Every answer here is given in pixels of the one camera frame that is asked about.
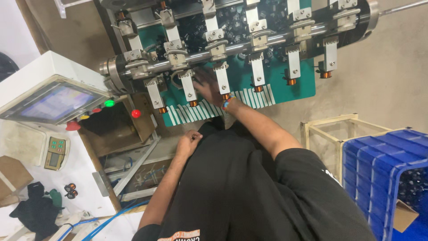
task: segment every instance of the copper coil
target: copper coil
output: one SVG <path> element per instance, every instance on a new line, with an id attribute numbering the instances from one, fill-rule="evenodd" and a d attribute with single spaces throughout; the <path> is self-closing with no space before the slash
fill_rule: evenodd
<path id="1" fill-rule="evenodd" d="M 166 109 L 166 107 L 159 108 L 159 113 L 165 114 L 167 112 L 168 112 L 168 110 Z"/>
<path id="2" fill-rule="evenodd" d="M 321 72 L 320 78 L 331 78 L 331 71 Z"/>
<path id="3" fill-rule="evenodd" d="M 255 93 L 262 92 L 262 91 L 263 91 L 263 87 L 261 85 L 254 87 L 254 92 Z"/>
<path id="4" fill-rule="evenodd" d="M 223 97 L 223 100 L 228 100 L 228 99 L 230 99 L 230 93 L 222 94 L 221 96 Z"/>
<path id="5" fill-rule="evenodd" d="M 198 102 L 196 100 L 192 100 L 192 101 L 189 101 L 189 104 L 190 104 L 190 107 L 195 107 L 198 105 Z"/>
<path id="6" fill-rule="evenodd" d="M 296 79 L 292 78 L 287 80 L 287 85 L 295 85 L 295 84 L 296 84 Z"/>

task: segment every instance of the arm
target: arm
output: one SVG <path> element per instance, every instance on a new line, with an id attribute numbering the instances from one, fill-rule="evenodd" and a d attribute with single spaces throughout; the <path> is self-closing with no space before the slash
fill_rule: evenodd
<path id="1" fill-rule="evenodd" d="M 213 74 L 208 74 L 200 68 L 195 69 L 196 79 L 193 86 L 202 96 L 213 105 L 222 107 L 222 98 L 219 94 L 218 83 Z M 302 145 L 290 133 L 280 127 L 269 117 L 257 112 L 233 98 L 227 106 L 226 112 L 240 121 L 254 136 L 254 138 L 271 154 L 275 160 L 279 152 L 289 148 L 302 148 Z"/>
<path id="2" fill-rule="evenodd" d="M 169 202 L 171 201 L 172 194 L 177 187 L 184 165 L 186 164 L 187 159 L 195 151 L 196 146 L 201 139 L 202 135 L 195 130 L 186 132 L 186 134 L 180 138 L 175 157 L 171 161 L 171 165 L 150 199 L 149 205 L 144 211 L 138 229 L 149 224 L 160 225 L 162 223 Z"/>

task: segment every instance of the hand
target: hand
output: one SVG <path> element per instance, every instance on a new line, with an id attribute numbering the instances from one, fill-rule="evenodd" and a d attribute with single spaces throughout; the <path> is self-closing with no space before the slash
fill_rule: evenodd
<path id="1" fill-rule="evenodd" d="M 209 103 L 221 108 L 223 99 L 219 93 L 217 78 L 214 75 L 214 71 L 209 69 L 210 73 L 207 73 L 202 68 L 196 67 L 195 78 L 200 82 L 193 81 L 193 87 L 199 90 L 199 93 Z"/>
<path id="2" fill-rule="evenodd" d="M 183 157 L 184 160 L 187 160 L 193 154 L 201 139 L 202 135 L 199 132 L 189 130 L 178 141 L 175 156 Z"/>

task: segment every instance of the colorful bracelet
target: colorful bracelet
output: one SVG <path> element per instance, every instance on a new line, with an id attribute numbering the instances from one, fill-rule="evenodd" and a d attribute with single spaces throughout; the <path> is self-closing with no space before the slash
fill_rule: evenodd
<path id="1" fill-rule="evenodd" d="M 226 108 L 227 108 L 227 106 L 229 105 L 229 102 L 233 99 L 233 98 L 236 98 L 233 94 L 230 94 L 230 98 L 229 99 L 227 99 L 227 100 L 224 100 L 223 101 L 223 107 L 222 107 L 222 109 L 225 111 L 226 110 Z"/>

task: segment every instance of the red emergency stop button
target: red emergency stop button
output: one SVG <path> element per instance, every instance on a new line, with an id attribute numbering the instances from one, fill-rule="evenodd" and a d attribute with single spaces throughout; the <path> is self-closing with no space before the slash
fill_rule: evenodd
<path id="1" fill-rule="evenodd" d="M 79 130 L 80 127 L 81 126 L 79 125 L 79 123 L 77 123 L 76 120 L 71 120 L 71 121 L 67 122 L 67 127 L 65 128 L 65 130 L 67 130 L 67 131 Z"/>
<path id="2" fill-rule="evenodd" d="M 133 110 L 133 111 L 131 111 L 131 115 L 134 118 L 138 118 L 138 117 L 141 116 L 141 111 L 139 111 L 139 110 Z"/>

